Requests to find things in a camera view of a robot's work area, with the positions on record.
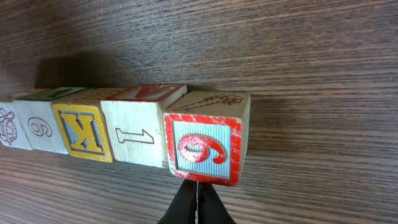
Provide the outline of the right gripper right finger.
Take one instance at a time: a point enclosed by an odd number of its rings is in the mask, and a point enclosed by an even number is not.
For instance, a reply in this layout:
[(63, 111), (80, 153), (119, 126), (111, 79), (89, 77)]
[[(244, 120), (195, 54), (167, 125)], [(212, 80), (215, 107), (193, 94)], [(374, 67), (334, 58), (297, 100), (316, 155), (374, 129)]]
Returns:
[(236, 224), (211, 184), (199, 182), (197, 192), (198, 224)]

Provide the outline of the plain block red-blue side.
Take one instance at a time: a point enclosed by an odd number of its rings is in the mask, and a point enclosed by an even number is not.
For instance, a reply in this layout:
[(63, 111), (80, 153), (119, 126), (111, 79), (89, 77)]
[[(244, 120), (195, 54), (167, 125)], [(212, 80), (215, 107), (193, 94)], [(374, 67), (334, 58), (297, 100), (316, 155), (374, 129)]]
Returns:
[(21, 125), (34, 149), (68, 153), (53, 113), (53, 103), (85, 90), (87, 87), (59, 87), (13, 100)]

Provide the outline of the plain block blue P side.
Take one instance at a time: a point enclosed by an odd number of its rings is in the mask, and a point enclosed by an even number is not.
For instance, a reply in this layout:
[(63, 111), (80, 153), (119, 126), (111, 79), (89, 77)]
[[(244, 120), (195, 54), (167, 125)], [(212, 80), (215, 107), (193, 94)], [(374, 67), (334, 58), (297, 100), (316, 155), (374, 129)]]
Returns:
[(35, 88), (12, 95), (1, 95), (1, 143), (6, 147), (33, 150), (26, 136), (13, 100), (31, 95), (48, 88)]

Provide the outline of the red A block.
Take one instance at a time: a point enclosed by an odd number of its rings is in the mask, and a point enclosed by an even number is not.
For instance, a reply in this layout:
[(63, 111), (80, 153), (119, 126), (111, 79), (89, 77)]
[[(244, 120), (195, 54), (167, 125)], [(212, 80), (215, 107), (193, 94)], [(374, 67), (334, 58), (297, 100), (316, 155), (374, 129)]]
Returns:
[(115, 159), (167, 168), (163, 113), (186, 93), (185, 84), (141, 84), (101, 100)]

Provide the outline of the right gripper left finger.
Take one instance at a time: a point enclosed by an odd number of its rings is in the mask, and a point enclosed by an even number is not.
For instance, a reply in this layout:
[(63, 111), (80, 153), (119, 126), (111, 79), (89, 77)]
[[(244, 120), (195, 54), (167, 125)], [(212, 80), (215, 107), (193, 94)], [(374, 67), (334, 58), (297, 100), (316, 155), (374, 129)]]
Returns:
[(197, 182), (185, 179), (158, 224), (195, 224)]

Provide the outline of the yellow top block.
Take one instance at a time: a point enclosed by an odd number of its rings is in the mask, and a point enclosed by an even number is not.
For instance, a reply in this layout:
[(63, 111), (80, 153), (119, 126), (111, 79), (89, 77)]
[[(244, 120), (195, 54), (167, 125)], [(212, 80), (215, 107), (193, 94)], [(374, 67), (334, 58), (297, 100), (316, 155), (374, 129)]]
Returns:
[(69, 155), (100, 162), (113, 162), (101, 101), (125, 90), (90, 88), (53, 103), (53, 113)]

